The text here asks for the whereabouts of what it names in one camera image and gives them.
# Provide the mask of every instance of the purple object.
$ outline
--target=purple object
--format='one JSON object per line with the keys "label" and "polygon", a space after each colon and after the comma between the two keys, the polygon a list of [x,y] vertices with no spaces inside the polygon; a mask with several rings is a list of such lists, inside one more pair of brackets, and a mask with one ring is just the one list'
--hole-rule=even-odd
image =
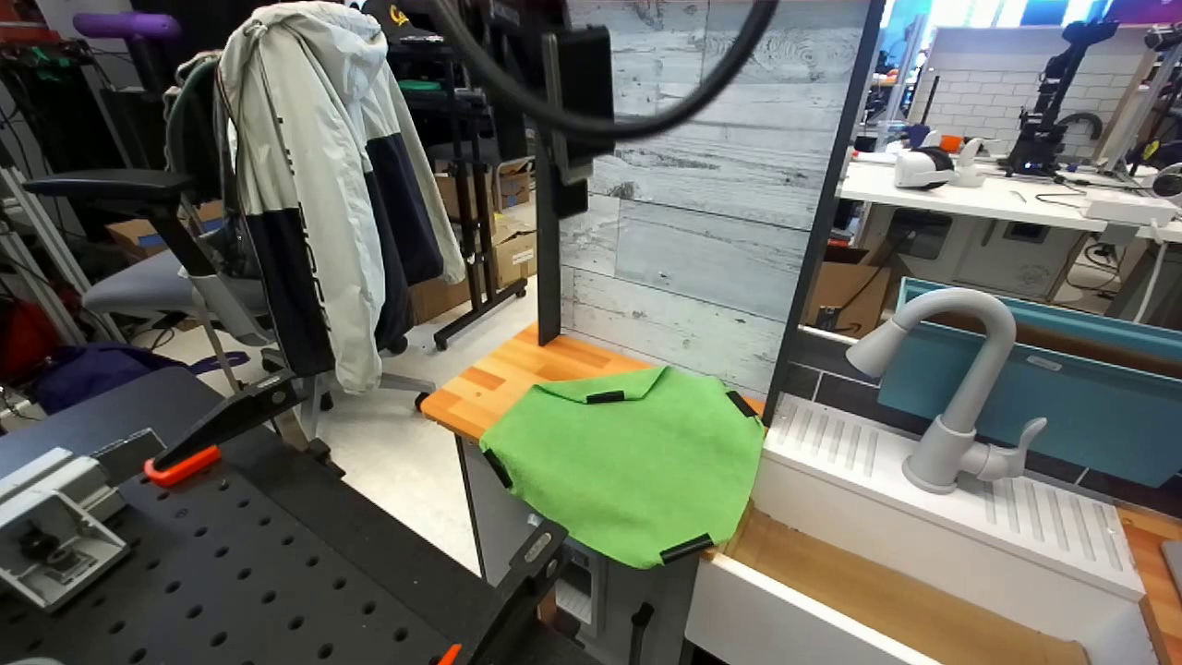
{"label": "purple object", "polygon": [[148,38],[148,41],[175,41],[180,22],[175,16],[157,10],[122,10],[122,16],[73,16],[73,30],[85,38]]}
{"label": "purple object", "polygon": [[1107,22],[1182,22],[1182,0],[1111,0]]}

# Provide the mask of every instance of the wall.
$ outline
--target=wall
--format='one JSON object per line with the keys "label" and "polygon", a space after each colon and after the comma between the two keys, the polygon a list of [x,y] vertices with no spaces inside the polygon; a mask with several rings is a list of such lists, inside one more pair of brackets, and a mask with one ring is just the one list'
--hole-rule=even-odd
{"label": "wall", "polygon": [[[619,115],[680,100],[747,4],[580,0],[614,25]],[[866,0],[784,0],[747,73],[690,125],[594,163],[561,223],[566,333],[764,396],[835,149]]]}
{"label": "wall", "polygon": [[[993,157],[1010,157],[1020,132],[1020,106],[1035,106],[1045,59],[1063,47],[1062,30],[940,30],[928,59],[940,73],[928,125],[986,137]],[[1063,115],[1095,111],[1107,121],[1142,59],[1142,30],[1122,30],[1090,47],[1069,89]]]}

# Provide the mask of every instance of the gray faucet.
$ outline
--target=gray faucet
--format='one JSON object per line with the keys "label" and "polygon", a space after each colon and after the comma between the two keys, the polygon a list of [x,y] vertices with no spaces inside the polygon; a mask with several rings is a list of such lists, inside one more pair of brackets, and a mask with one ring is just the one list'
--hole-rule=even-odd
{"label": "gray faucet", "polygon": [[907,304],[887,318],[876,333],[846,353],[846,359],[870,375],[883,376],[892,359],[897,356],[903,340],[936,314],[972,314],[986,325],[986,344],[967,367],[955,402],[940,413],[925,441],[907,457],[907,478],[936,495],[955,492],[956,474],[972,478],[1015,478],[1027,470],[1027,452],[1042,435],[1045,417],[1035,417],[1020,446],[986,446],[974,444],[974,421],[1006,370],[1010,353],[1015,346],[1015,322],[1000,300],[974,290],[940,290],[925,292],[919,300]]}

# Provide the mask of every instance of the floor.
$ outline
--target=floor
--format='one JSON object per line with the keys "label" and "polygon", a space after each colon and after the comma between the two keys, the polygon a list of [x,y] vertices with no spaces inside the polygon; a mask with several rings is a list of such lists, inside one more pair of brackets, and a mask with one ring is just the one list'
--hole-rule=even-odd
{"label": "floor", "polygon": [[[387,359],[387,375],[444,385],[473,359],[531,325],[537,300],[526,296],[504,304],[455,335],[447,353],[438,353],[434,333],[455,314],[412,329],[412,353]],[[198,362],[212,356],[212,340],[202,329],[186,329],[165,335],[161,356]],[[258,380],[258,356],[233,375],[237,380]],[[222,375],[202,375],[202,380],[231,396],[231,380]],[[333,462],[345,470],[345,479],[356,492],[412,526],[465,568],[479,574],[455,441],[447,428],[415,413],[415,393],[380,388],[362,398],[335,398],[335,407],[327,413],[322,441],[333,446]]]}

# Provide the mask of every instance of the white jacket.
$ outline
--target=white jacket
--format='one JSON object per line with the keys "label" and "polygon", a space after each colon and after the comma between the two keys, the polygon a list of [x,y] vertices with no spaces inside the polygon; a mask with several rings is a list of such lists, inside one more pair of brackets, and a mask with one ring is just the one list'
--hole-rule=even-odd
{"label": "white jacket", "polygon": [[387,41],[376,19],[345,4],[258,9],[226,45],[222,89],[237,121],[239,206],[248,218],[305,218],[335,380],[358,396],[380,376],[372,333],[387,304],[369,142],[402,132],[444,276],[465,276]]}

